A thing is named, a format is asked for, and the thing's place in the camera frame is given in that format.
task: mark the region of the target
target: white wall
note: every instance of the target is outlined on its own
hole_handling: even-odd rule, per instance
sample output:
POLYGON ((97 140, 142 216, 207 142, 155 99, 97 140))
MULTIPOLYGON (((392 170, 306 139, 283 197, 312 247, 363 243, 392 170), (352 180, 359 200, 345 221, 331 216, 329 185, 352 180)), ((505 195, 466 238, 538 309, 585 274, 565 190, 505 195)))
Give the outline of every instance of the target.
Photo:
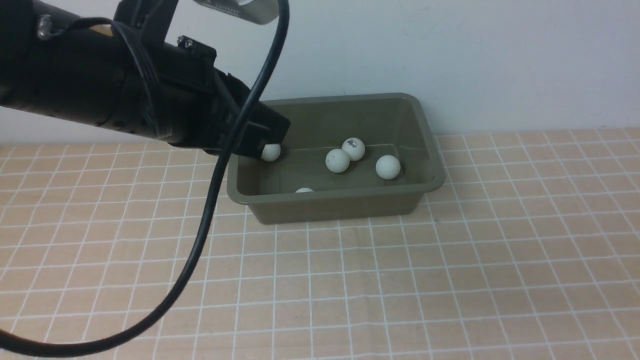
MULTIPOLYGON (((112 16, 117 0, 49 0, 112 16)), ((275 22, 182 0, 168 41, 218 50, 252 83, 275 22)), ((291 0, 289 38, 263 99, 407 92, 438 133, 640 125, 638 0, 291 0)), ((0 142, 133 137, 2 109, 0 142)))

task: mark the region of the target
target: metal bracket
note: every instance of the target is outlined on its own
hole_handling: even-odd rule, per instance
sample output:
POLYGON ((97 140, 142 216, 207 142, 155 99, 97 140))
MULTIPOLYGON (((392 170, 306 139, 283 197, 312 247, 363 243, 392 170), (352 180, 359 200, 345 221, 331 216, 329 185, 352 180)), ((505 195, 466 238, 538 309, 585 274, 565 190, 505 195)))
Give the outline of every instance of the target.
POLYGON ((199 5, 265 25, 278 17, 278 0, 194 0, 199 5))
POLYGON ((177 6, 178 0, 122 0, 113 20, 138 30, 143 44, 160 47, 177 6))
POLYGON ((180 36, 178 37, 178 47, 185 49, 191 53, 195 58, 207 58, 212 62, 216 60, 218 53, 211 46, 205 45, 201 42, 193 40, 192 38, 180 36))

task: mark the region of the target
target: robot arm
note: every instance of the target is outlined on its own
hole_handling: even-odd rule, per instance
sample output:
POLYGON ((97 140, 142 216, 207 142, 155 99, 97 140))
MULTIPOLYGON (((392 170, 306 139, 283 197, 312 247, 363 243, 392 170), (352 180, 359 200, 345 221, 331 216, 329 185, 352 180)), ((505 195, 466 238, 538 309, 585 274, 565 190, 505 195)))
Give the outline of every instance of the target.
POLYGON ((1 349, 35 357, 97 354, 143 334, 180 297, 204 250, 231 154, 258 158, 265 143, 281 142, 289 128, 259 102, 287 37, 289 2, 256 1, 277 1, 278 26, 249 90, 215 69, 214 49, 185 37, 177 47, 164 43, 177 0, 122 0, 114 20, 80 19, 39 0, 0 0, 1 105, 219 154, 191 253, 151 313, 118 334, 84 343, 39 343, 0 329, 1 349))
MULTIPOLYGON (((259 24, 278 15, 275 0, 196 1, 259 24)), ((165 42, 177 3, 122 0, 111 21, 0 1, 0 105, 218 154, 249 88, 214 67, 215 49, 165 42)), ((233 152, 259 158, 288 128, 258 103, 233 152)))

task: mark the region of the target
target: black cylinder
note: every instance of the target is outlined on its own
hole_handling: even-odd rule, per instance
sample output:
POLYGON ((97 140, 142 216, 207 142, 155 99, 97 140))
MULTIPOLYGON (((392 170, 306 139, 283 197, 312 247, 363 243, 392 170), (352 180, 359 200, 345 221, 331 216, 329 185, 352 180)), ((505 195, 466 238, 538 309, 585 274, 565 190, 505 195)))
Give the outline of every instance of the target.
MULTIPOLYGON (((51 16, 56 29, 79 18, 39 0, 0 1, 0 105, 156 138, 154 127, 143 116, 146 99, 141 77, 120 35, 102 27, 41 40, 36 29, 43 15, 51 16)), ((162 140, 216 153, 233 118, 212 86, 211 67, 181 47, 145 44, 145 49, 162 82, 169 113, 171 135, 162 140)), ((241 104, 249 89, 219 74, 241 104)), ((289 121, 261 103, 252 114, 235 153, 259 157, 265 143, 284 139, 289 121)))

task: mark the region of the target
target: black cable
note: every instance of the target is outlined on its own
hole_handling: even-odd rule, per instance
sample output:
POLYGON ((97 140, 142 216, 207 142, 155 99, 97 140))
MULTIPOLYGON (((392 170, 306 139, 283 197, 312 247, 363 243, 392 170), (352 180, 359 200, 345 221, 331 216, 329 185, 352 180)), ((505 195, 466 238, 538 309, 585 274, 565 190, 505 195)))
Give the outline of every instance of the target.
POLYGON ((169 111, 166 107, 166 101, 164 100, 160 78, 144 45, 140 42, 138 35, 133 29, 126 24, 105 17, 85 17, 75 20, 66 28, 53 32, 51 35, 53 37, 60 37, 69 31, 88 29, 96 25, 111 25, 111 29, 124 40, 133 58, 133 62, 140 73, 141 82, 145 89, 147 107, 143 109, 143 116, 153 127, 158 140, 171 136, 173 130, 168 121, 169 111))
POLYGON ((205 63, 207 64, 207 68, 211 72, 213 72, 213 81, 216 85, 216 90, 220 93, 222 99, 225 101, 227 107, 231 110, 231 112, 235 116, 238 116, 240 114, 240 106, 238 106, 238 104, 234 100, 234 97, 231 96, 231 93, 229 92, 229 89, 227 88, 225 83, 222 82, 220 74, 218 74, 218 70, 216 70, 216 68, 213 66, 213 61, 211 61, 211 59, 206 59, 205 63))
POLYGON ((202 250, 207 240, 207 234, 211 228, 211 220, 213 219, 216 200, 218 199, 222 179, 225 169, 229 163, 229 159, 231 158, 232 150, 248 122, 253 106, 258 102, 262 92, 269 82, 273 70, 280 58, 280 54, 282 53, 282 47, 284 46, 287 31, 289 29, 288 0, 278 0, 278 7, 280 16, 278 18, 278 27, 276 29, 273 43, 271 44, 271 49, 269 50, 269 54, 267 55, 266 61, 262 66, 262 70, 260 71, 258 78, 255 80, 253 88, 249 92, 247 100, 244 102, 242 110, 236 119, 236 123, 231 129, 229 138, 220 152, 218 162, 216 163, 216 167, 211 177, 211 184, 209 185, 209 192, 207 194, 207 200, 202 213, 202 220, 200 221, 196 240, 193 244, 193 248, 191 249, 191 253, 189 254, 189 258, 187 259, 180 276, 178 276, 178 279, 169 291, 169 294, 167 294, 160 305, 158 305, 149 315, 136 325, 133 325, 127 330, 108 338, 89 341, 86 343, 48 344, 24 339, 8 332, 0 331, 0 348, 22 355, 37 357, 80 357, 97 354, 99 352, 111 350, 112 348, 133 340, 153 326, 162 318, 162 316, 164 316, 164 314, 166 314, 167 311, 169 311, 175 301, 180 297, 184 288, 187 286, 187 283, 198 264, 198 259, 202 255, 202 250))

